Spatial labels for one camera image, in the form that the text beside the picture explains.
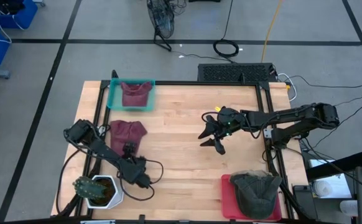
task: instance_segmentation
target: maroon cloth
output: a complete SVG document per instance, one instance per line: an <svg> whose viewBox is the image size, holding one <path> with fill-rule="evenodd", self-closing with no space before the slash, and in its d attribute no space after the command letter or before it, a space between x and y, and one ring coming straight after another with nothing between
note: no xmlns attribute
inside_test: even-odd
<svg viewBox="0 0 362 224"><path fill-rule="evenodd" d="M151 82L143 84L127 84L122 82L123 106L146 106L148 102L149 91L152 89Z"/></svg>
<svg viewBox="0 0 362 224"><path fill-rule="evenodd" d="M126 142L133 142L136 146L137 154L141 138L147 134L146 129L139 121L112 121L111 122L111 149L123 156L123 146Z"/></svg>

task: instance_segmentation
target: gray floor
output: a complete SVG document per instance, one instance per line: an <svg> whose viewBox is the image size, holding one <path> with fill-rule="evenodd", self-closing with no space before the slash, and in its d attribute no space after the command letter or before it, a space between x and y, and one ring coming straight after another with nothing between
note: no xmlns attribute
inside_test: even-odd
<svg viewBox="0 0 362 224"><path fill-rule="evenodd" d="M10 30L16 39L62 39L76 0L46 0L28 30ZM362 29L362 0L349 1ZM264 40L277 1L234 0L227 39ZM171 39L219 39L222 37L230 1L195 2L175 18ZM138 40L152 38L144 0L82 0L70 39ZM271 40L359 41L341 0L284 1ZM12 77L0 80L0 206L26 136L35 116L59 44L12 44L2 68ZM237 62L259 62L261 45L241 45ZM216 57L211 44L173 45L186 54ZM310 83L324 85L362 84L361 46L270 45L266 62L279 73L302 75ZM66 142L62 130L73 123L85 80L120 77L157 80L196 80L199 63L213 59L179 58L152 44L67 44L44 112L35 134L6 220L43 218L50 215ZM336 104L361 96L360 89L314 88L294 79L298 97L292 106L313 102ZM345 119L362 105L361 100L341 105ZM316 143L328 132L313 131ZM335 158L362 151L362 111L346 121L317 150ZM337 200L317 200L323 221L349 223L338 211Z"/></svg>

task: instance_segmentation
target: teal plastic container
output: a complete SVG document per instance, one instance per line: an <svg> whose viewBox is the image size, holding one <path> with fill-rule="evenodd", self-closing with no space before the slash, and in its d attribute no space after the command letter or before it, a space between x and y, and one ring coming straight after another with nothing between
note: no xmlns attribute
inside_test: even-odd
<svg viewBox="0 0 362 224"><path fill-rule="evenodd" d="M146 106L123 106L123 90L120 85L122 82L126 84L143 84L145 82L150 82L152 84L152 89L149 91ZM117 111L152 111L155 105L155 91L155 80L112 78L111 85L109 87L108 103L106 105L111 110Z"/></svg>

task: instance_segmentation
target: fan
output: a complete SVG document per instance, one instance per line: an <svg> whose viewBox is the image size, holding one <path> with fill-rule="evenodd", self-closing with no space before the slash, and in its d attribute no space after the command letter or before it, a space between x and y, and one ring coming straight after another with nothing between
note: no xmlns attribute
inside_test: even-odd
<svg viewBox="0 0 362 224"><path fill-rule="evenodd" d="M147 0L149 17L155 27L154 43L168 50L172 50L165 39L168 39L174 32L174 13L169 3L170 0ZM159 36L166 46L156 41Z"/></svg>

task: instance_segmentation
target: red tray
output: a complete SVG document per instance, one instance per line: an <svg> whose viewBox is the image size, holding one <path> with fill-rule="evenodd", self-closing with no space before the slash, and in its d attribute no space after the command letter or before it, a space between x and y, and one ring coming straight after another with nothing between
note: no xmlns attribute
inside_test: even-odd
<svg viewBox="0 0 362 224"><path fill-rule="evenodd" d="M229 174L221 176L221 210L223 216L235 220L253 220L239 210L236 201L234 185L229 182ZM278 194L276 194L275 208L272 214L265 221L279 221L282 218L281 205L279 203Z"/></svg>

